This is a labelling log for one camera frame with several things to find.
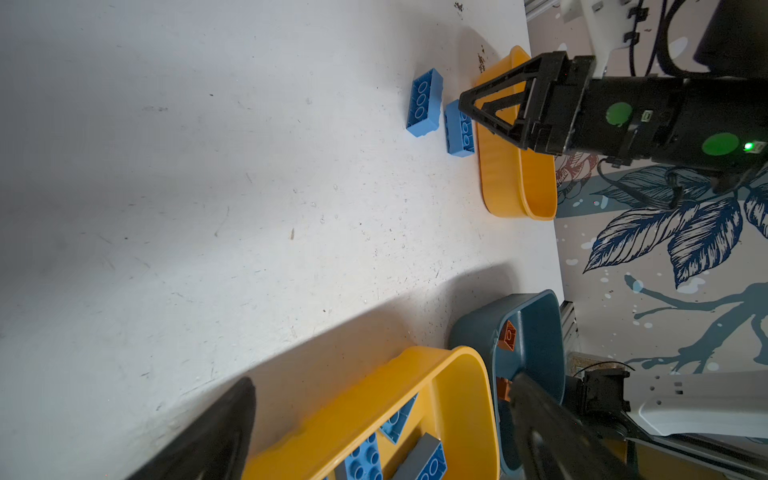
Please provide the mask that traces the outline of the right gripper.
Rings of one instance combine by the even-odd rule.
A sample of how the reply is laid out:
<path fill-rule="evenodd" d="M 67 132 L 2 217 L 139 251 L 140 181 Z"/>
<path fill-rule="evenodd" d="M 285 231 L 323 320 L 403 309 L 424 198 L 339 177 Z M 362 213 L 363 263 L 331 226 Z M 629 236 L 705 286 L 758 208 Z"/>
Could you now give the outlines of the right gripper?
<path fill-rule="evenodd" d="M 563 154 L 596 64 L 594 56 L 540 54 L 463 92 L 459 110 L 520 149 Z"/>

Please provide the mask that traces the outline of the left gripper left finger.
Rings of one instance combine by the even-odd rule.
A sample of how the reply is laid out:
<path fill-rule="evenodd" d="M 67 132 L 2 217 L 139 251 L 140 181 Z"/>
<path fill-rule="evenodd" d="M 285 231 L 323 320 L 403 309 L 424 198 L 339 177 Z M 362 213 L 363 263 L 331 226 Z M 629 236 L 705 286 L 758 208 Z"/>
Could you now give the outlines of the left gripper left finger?
<path fill-rule="evenodd" d="M 133 479 L 239 479 L 257 408 L 256 388 L 243 377 L 209 406 Z"/>

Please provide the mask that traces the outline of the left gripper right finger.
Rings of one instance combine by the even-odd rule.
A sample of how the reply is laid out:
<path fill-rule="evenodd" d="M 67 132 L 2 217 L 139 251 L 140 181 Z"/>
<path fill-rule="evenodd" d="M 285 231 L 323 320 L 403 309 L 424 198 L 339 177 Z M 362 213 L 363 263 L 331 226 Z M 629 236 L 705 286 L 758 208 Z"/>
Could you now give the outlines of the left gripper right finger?
<path fill-rule="evenodd" d="M 534 380 L 517 374 L 509 411 L 527 479 L 638 479 Z"/>

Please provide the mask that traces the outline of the brown lego brick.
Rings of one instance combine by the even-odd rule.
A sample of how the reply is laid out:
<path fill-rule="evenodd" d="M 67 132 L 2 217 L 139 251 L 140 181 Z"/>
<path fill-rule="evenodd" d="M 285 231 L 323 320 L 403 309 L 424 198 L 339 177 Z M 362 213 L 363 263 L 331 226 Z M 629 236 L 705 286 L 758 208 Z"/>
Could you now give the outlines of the brown lego brick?
<path fill-rule="evenodd" d="M 503 377 L 496 377 L 495 378 L 495 386 L 496 386 L 496 397 L 499 402 L 507 402 L 509 403 L 511 401 L 511 382 Z"/>
<path fill-rule="evenodd" d="M 515 351 L 517 329 L 510 320 L 506 320 L 500 329 L 497 347 L 508 351 Z"/>

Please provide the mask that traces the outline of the blue lego brick underside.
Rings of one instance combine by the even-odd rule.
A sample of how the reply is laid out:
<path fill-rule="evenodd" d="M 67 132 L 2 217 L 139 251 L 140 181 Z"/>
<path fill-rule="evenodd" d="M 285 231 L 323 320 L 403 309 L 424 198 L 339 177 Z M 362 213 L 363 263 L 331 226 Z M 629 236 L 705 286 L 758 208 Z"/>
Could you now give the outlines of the blue lego brick underside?
<path fill-rule="evenodd" d="M 398 467 L 393 480 L 442 480 L 447 472 L 442 442 L 425 433 Z"/>

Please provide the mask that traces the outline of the blue lego brick long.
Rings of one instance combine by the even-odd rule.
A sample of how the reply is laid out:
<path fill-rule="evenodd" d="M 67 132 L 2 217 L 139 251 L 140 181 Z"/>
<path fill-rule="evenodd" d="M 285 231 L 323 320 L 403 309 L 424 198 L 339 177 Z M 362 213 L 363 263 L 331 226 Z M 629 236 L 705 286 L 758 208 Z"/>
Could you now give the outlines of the blue lego brick long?
<path fill-rule="evenodd" d="M 340 480 L 382 480 L 377 435 L 371 434 L 336 468 Z"/>

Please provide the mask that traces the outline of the blue lego brick slanted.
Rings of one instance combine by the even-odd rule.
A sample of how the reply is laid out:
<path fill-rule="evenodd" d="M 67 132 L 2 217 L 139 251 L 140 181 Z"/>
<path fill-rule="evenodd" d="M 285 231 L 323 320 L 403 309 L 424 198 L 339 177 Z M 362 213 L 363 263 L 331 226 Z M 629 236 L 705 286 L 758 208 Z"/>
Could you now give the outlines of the blue lego brick slanted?
<path fill-rule="evenodd" d="M 393 445 L 398 444 L 417 398 L 418 395 L 414 395 L 380 426 L 380 432 Z"/>

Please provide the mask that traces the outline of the brown lego brick top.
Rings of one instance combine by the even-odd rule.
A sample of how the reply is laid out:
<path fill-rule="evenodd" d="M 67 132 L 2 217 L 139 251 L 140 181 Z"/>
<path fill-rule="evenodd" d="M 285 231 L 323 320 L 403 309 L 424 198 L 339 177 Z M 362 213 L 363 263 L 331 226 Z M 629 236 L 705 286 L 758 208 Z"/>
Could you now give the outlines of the brown lego brick top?
<path fill-rule="evenodd" d="M 496 386 L 496 397 L 499 402 L 507 402 L 509 403 L 511 401 L 511 382 L 503 377 L 496 377 L 495 378 L 495 386 Z"/>

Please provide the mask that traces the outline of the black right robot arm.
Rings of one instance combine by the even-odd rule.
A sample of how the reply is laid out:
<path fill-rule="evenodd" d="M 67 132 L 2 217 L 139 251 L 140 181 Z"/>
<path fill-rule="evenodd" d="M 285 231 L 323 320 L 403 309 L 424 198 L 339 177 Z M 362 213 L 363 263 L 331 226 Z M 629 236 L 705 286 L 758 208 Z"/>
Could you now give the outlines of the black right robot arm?
<path fill-rule="evenodd" d="M 593 51 L 553 51 L 487 74 L 463 92 L 462 128 L 477 131 L 481 185 L 497 216 L 531 215 L 542 193 L 556 208 L 554 158 L 593 154 L 628 167 L 607 179 L 606 198 L 625 211 L 596 237 L 587 270 L 631 262 L 665 245 L 677 286 L 723 263 L 745 225 L 767 229 L 767 5 L 721 1 L 697 47 L 698 69 L 669 51 L 681 8 L 664 2 L 649 63 L 660 75 L 606 75 L 610 54 L 633 49 L 647 10 L 640 1 L 565 1 L 584 18 Z M 511 206 L 507 186 L 521 203 Z M 637 445 L 683 457 L 736 479 L 763 479 L 767 459 L 733 439 L 767 438 L 767 353 L 756 369 L 708 373 L 725 339 L 749 325 L 767 339 L 767 286 L 716 300 L 651 291 L 661 311 L 720 310 L 695 343 L 673 356 L 603 361 L 565 371 L 557 322 L 567 304 L 549 293 L 517 294 L 461 318 L 449 340 L 481 353 L 504 473 L 529 479 L 636 479 Z"/>

